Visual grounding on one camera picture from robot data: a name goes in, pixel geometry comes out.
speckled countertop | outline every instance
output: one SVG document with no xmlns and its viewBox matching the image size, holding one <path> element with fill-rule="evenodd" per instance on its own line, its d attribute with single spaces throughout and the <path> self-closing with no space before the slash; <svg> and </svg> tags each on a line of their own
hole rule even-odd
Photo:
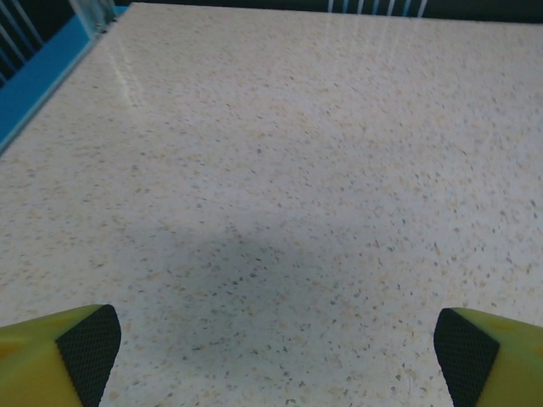
<svg viewBox="0 0 543 407">
<path fill-rule="evenodd" d="M 0 162 L 0 325 L 112 303 L 103 407 L 450 406 L 543 325 L 543 27 L 135 4 Z"/>
</svg>

blue border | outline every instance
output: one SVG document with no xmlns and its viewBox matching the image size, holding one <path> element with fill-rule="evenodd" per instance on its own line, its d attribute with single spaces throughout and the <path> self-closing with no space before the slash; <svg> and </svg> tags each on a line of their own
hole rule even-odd
<svg viewBox="0 0 543 407">
<path fill-rule="evenodd" d="M 122 14 L 128 7 L 117 7 Z M 87 54 L 92 42 L 79 18 L 71 18 L 0 89 L 0 154 Z"/>
</svg>

